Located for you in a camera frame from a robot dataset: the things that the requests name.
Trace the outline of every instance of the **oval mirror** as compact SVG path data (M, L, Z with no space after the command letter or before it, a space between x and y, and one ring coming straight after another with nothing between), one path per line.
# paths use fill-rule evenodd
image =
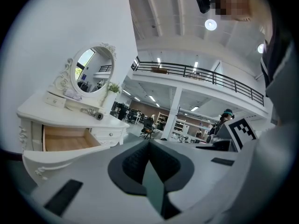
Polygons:
M75 81L85 93L102 89L110 79L113 55L105 47L93 47L79 58L75 68Z

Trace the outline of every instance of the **vanity table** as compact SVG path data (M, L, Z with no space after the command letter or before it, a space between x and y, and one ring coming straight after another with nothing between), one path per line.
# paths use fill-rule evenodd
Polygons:
M107 44L101 44L100 48L113 51ZM21 119L19 139L23 148L23 163L37 185L86 154L108 149L118 143L122 145L129 127L109 115L100 105L103 103L101 100L107 98L105 94L109 80L103 88L93 93L85 93L77 87L74 71L83 52L79 52L79 57L68 59L65 70L47 91L33 94L17 110ZM114 56L111 52L112 65ZM72 89L81 99L67 97L67 89ZM88 109L100 113L102 119L83 111Z

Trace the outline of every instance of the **mirror frame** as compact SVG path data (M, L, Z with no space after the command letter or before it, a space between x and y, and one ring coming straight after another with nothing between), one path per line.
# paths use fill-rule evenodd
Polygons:
M82 91L79 86L76 83L76 79L75 79L75 69L77 67L77 63L80 59L80 57L84 54L84 52L86 52L89 49L92 49L94 47L101 47L101 48L105 48L110 52L110 56L111 56L111 72L110 72L110 76L107 80L107 82L104 84L103 87L101 87L99 90L95 91L95 92L84 92ZM115 47L109 45L108 43L95 43L89 46L85 46L84 48L82 48L75 56L71 65L71 73L70 73L70 77L71 77L71 84L74 88L74 90L79 93L80 95L84 96L84 97L98 97L104 88L106 88L108 82L111 80L111 77L113 75L114 72L114 67L115 67L115 60L116 60L116 53L115 53Z

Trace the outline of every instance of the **white column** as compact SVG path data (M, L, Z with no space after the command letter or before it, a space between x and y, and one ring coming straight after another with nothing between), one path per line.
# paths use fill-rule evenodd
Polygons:
M168 139L168 136L171 132L172 124L176 119L176 115L178 114L178 105L179 105L179 100L181 98L181 94L182 94L182 88L177 87L176 94L174 95L169 116L163 131L163 135L161 137L162 139L164 138Z

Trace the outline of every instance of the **open drawer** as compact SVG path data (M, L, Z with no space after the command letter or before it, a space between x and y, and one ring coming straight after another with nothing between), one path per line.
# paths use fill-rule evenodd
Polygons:
M43 151L71 151L100 146L87 128L43 126Z

